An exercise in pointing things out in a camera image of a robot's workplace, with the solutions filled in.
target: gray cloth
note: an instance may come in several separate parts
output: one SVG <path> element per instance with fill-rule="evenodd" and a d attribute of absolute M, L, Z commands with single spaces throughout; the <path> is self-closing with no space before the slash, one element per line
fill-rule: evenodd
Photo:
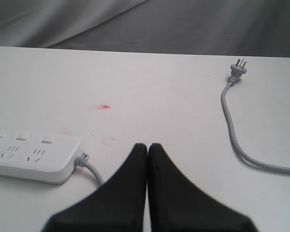
<path fill-rule="evenodd" d="M 51 48 L 290 57 L 290 0 L 148 0 Z"/>
<path fill-rule="evenodd" d="M 0 46 L 48 47 L 145 0 L 0 0 Z"/>

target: black object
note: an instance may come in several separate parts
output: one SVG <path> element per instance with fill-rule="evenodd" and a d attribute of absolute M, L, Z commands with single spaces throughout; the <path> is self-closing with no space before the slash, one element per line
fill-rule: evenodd
<path fill-rule="evenodd" d="M 118 171 L 96 192 L 53 215 L 43 232 L 141 232 L 147 148 L 136 144 Z"/>
<path fill-rule="evenodd" d="M 160 144 L 149 149 L 147 181 L 153 232 L 257 232 L 248 217 L 191 183 Z"/>

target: white power strip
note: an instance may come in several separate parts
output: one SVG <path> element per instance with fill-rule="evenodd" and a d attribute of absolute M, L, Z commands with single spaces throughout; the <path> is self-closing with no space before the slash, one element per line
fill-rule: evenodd
<path fill-rule="evenodd" d="M 0 131 L 0 175 L 62 184 L 81 156 L 81 140 L 67 135 Z"/>

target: table surface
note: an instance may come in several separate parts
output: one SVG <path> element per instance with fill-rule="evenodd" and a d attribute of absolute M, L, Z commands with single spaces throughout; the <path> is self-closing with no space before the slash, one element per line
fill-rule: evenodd
<path fill-rule="evenodd" d="M 227 94 L 239 143 L 290 167 L 290 58 L 244 58 L 247 74 Z M 261 232 L 290 232 L 290 175 L 249 168 L 230 145 L 220 94 L 237 59 L 0 47 L 0 129 L 79 136 L 106 180 L 136 142 L 161 143 L 187 178 Z M 85 169 L 60 186 L 0 177 L 0 232 L 40 231 L 96 188 Z"/>

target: power cord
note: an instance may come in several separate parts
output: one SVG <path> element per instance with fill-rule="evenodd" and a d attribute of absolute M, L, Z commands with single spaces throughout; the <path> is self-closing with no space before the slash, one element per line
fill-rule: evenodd
<path fill-rule="evenodd" d="M 231 118 L 231 115 L 227 106 L 227 102 L 226 102 L 226 93 L 229 90 L 229 88 L 235 85 L 238 79 L 247 72 L 247 69 L 245 68 L 245 65 L 247 62 L 245 62 L 242 65 L 243 61 L 244 59 L 242 61 L 238 59 L 236 64 L 231 65 L 231 77 L 228 79 L 228 83 L 221 94 L 221 104 L 222 104 L 223 113 L 227 120 L 231 144 L 235 152 L 248 163 L 254 166 L 257 166 L 259 168 L 262 168 L 264 170 L 271 171 L 271 172 L 290 174 L 290 168 L 288 167 L 281 167 L 281 166 L 276 166 L 272 164 L 267 164 L 267 163 L 263 163 L 263 162 L 253 159 L 242 150 L 242 148 L 240 147 L 236 139 L 233 121 L 232 121 L 232 118 Z"/>
<path fill-rule="evenodd" d="M 97 179 L 99 183 L 99 186 L 103 185 L 104 180 L 102 176 L 100 175 L 100 173 L 94 166 L 88 163 L 88 160 L 89 160 L 89 155 L 84 153 L 81 155 L 81 157 L 75 157 L 74 164 L 75 166 L 86 167 L 95 176 L 95 178 Z"/>

